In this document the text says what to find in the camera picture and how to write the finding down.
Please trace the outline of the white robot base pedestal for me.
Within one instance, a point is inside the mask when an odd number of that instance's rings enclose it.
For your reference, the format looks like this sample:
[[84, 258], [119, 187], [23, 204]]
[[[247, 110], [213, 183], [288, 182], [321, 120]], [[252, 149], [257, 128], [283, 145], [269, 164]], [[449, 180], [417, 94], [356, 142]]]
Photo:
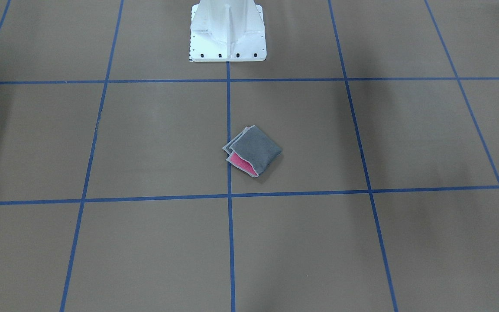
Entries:
[[265, 18], [253, 0], [201, 0], [191, 8], [189, 61], [261, 62]]

